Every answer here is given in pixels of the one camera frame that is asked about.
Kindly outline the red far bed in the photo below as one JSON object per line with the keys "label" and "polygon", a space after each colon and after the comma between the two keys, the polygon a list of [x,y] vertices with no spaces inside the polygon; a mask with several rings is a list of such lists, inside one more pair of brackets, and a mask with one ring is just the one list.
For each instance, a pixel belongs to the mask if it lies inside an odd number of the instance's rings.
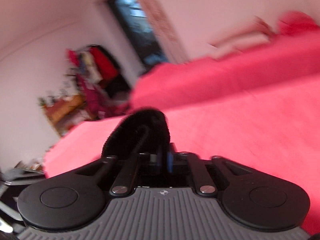
{"label": "red far bed", "polygon": [[204,57],[159,64],[137,81],[130,102],[132,108],[168,109],[317,73],[319,31],[279,35],[268,45],[221,61]]}

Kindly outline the pink near bed blanket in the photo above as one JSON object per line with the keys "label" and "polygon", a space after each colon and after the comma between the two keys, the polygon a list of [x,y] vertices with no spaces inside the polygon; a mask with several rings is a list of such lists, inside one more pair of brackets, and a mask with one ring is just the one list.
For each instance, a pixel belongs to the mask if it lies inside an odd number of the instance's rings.
{"label": "pink near bed blanket", "polygon": [[219,155],[302,187],[311,200],[303,228],[319,232],[319,75],[164,114],[179,151]]}

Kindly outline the dark window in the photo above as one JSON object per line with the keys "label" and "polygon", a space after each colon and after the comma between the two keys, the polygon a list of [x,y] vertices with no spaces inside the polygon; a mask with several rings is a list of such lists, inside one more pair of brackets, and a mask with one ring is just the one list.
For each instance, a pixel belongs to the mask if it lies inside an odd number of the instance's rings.
{"label": "dark window", "polygon": [[146,69],[150,70],[157,64],[167,62],[168,59],[137,0],[107,0],[107,4]]}

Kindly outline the black pants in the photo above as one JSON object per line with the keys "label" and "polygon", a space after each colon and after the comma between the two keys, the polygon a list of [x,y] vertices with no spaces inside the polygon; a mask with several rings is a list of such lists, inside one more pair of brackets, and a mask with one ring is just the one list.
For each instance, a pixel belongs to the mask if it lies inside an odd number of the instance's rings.
{"label": "black pants", "polygon": [[159,170],[168,172],[170,132],[163,112],[155,108],[141,108],[121,120],[103,145],[101,156],[115,156],[122,167],[115,187],[125,187],[128,193],[135,181],[141,153],[155,154]]}

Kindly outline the beige folded quilt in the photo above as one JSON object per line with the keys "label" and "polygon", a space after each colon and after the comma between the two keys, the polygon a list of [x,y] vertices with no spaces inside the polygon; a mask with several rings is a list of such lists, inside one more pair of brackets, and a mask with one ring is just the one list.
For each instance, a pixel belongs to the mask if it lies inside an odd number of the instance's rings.
{"label": "beige folded quilt", "polygon": [[269,44],[274,37],[272,28],[261,18],[254,16],[249,21],[220,31],[208,44],[213,47],[210,56],[220,60],[229,55]]}

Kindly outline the red folded blanket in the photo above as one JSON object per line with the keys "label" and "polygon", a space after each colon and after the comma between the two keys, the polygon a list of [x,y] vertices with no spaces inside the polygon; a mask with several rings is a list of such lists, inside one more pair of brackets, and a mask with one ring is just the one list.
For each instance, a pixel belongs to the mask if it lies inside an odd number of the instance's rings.
{"label": "red folded blanket", "polygon": [[310,31],[318,31],[319,25],[304,12],[287,11],[278,18],[277,28],[281,35],[296,36]]}

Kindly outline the beige patterned curtain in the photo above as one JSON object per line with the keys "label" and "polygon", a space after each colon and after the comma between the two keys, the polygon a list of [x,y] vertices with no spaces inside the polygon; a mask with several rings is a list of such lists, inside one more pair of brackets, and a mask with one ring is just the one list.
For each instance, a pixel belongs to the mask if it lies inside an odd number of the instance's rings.
{"label": "beige patterned curtain", "polygon": [[158,0],[137,0],[146,14],[155,36],[171,63],[185,63],[188,56],[167,14]]}

